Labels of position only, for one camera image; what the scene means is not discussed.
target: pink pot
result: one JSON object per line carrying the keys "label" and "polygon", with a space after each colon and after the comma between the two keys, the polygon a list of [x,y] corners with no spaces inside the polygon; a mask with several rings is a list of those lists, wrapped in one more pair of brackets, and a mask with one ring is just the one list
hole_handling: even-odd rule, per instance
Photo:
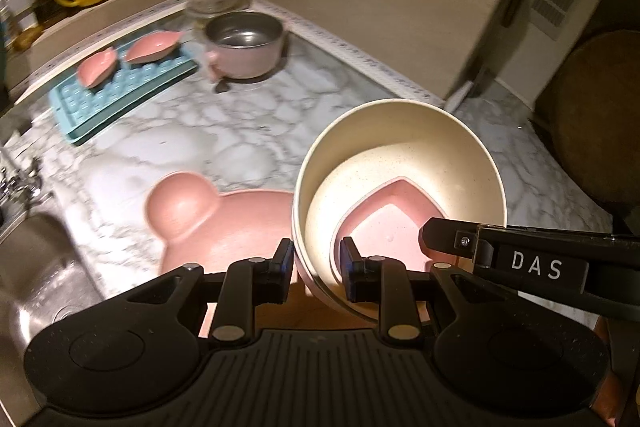
{"label": "pink pot", "polygon": [[225,13],[207,23],[204,31],[214,81],[222,76],[261,76],[273,70],[282,56],[284,27],[276,17],[265,13]]}

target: silver bolt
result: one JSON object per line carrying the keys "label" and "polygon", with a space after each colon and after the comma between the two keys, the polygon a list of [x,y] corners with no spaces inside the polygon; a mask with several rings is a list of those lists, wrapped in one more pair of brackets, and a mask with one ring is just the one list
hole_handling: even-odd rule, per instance
{"label": "silver bolt", "polygon": [[397,324],[391,326],[387,333],[396,341],[412,341],[420,335],[420,330],[411,324]]}
{"label": "silver bolt", "polygon": [[219,326],[213,330],[213,338],[220,342],[233,342],[244,337],[244,330],[238,326]]}

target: brown round object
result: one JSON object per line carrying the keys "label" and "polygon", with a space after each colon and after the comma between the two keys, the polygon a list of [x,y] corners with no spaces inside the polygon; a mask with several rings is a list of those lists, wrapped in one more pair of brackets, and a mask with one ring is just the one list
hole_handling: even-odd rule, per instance
{"label": "brown round object", "polygon": [[562,167],[592,198],[640,202],[640,32],[590,39],[554,81],[552,135]]}

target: metal faucet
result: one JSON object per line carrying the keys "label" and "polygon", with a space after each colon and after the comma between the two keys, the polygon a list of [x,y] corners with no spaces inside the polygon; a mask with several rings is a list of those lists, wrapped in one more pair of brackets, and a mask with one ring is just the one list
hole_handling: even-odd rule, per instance
{"label": "metal faucet", "polygon": [[0,169],[0,203],[7,200],[28,204],[36,200],[42,192],[42,178],[40,177],[40,161],[31,160],[29,170],[23,172],[15,169],[11,178],[7,177],[6,168]]}

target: sink drain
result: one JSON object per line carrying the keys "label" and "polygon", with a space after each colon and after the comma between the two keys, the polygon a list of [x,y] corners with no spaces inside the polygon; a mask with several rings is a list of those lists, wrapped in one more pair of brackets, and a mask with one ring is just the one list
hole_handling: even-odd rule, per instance
{"label": "sink drain", "polygon": [[65,317],[68,317],[69,315],[73,315],[74,313],[78,313],[81,311],[82,311],[82,308],[80,306],[65,306],[58,313],[56,313],[56,316],[53,317],[53,321],[54,322],[61,321]]}

